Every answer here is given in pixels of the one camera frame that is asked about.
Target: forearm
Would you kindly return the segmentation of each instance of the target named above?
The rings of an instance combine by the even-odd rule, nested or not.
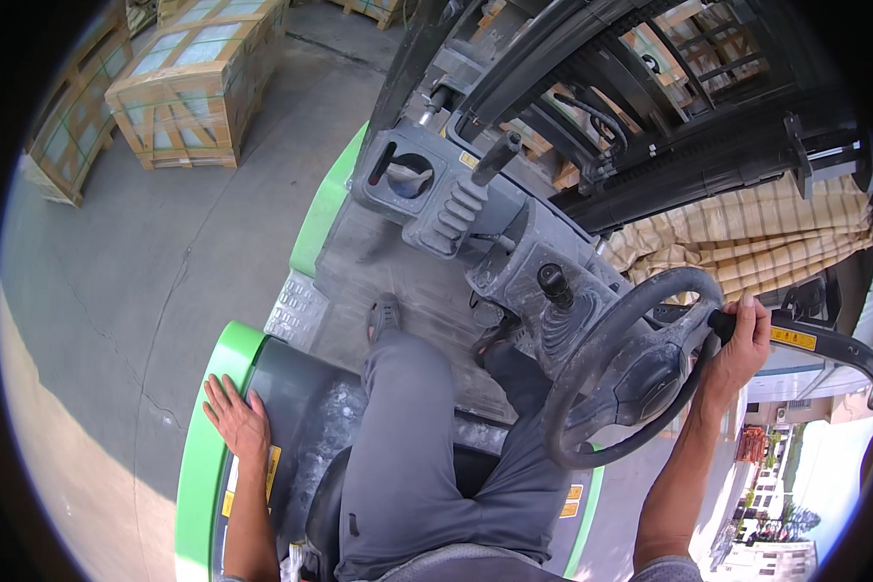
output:
[[[661,556],[687,556],[695,522],[708,488],[723,408],[705,402],[699,388],[669,460],[643,502],[634,570]]]
[[[223,552],[223,573],[248,582],[279,578],[275,537],[265,502],[267,467],[261,460],[239,461],[239,478],[233,496]]]

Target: foot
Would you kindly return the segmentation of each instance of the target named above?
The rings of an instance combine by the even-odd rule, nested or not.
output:
[[[479,368],[485,368],[485,352],[495,343],[504,343],[507,335],[520,323],[513,316],[505,315],[498,327],[486,330],[482,337],[472,345],[472,358]]]
[[[382,293],[375,298],[367,318],[369,345],[378,341],[385,330],[401,331],[401,310],[394,293]]]

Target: forklift seat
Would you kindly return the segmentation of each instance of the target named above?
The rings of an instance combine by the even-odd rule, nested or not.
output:
[[[347,447],[333,457],[320,484],[317,485],[314,500],[307,512],[305,532],[307,541],[319,559],[318,576],[320,582],[336,582],[333,570],[340,562],[340,506],[342,505],[342,483],[346,477],[346,465],[352,447]],[[453,446],[453,471],[456,474],[456,488],[460,495],[471,499],[488,480],[498,466],[499,458],[460,444]]]

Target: forklift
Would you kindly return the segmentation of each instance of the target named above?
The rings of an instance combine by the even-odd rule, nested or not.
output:
[[[306,556],[303,579],[335,579],[342,481],[368,402],[358,375],[366,314],[381,291],[400,298],[405,329],[438,345],[453,365],[462,495],[477,494],[516,420],[473,361],[472,344],[517,329],[518,349],[554,380],[543,438],[574,481],[543,567],[570,577],[581,566],[605,466],[679,414],[708,356],[733,332],[710,275],[674,268],[634,286],[600,256],[608,236],[785,172],[803,196],[815,181],[843,174],[873,194],[873,138],[824,49],[788,6],[497,6],[419,2],[370,121],[317,190],[264,329],[230,322],[204,371],[204,378],[228,374],[241,394],[254,388],[265,403],[270,520],[279,560]],[[713,19],[697,18],[706,10]],[[712,26],[680,41],[671,23],[681,18]],[[662,56],[626,41],[641,26],[660,41]],[[744,56],[708,71],[686,60],[687,51],[717,47],[733,33]],[[659,80],[665,55],[685,73],[674,91]],[[412,117],[415,100],[422,111]],[[587,112],[591,129],[562,104]],[[517,156],[523,136],[498,129],[514,118],[575,165],[576,184],[559,192],[536,185]],[[692,306],[663,304],[687,291],[698,294]],[[789,308],[774,313],[774,342],[853,367],[873,383],[873,349],[833,331],[826,291],[792,290]],[[817,319],[824,303],[827,320]],[[181,582],[222,573],[232,510],[235,463],[202,412],[205,397],[201,389],[178,483]],[[607,425],[638,430],[613,446],[593,445]]]

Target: man's right hand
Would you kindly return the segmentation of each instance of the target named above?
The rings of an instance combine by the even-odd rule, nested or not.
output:
[[[711,358],[699,387],[702,406],[717,413],[723,413],[770,355],[770,314],[753,295],[744,292],[722,311],[737,316],[733,337]]]

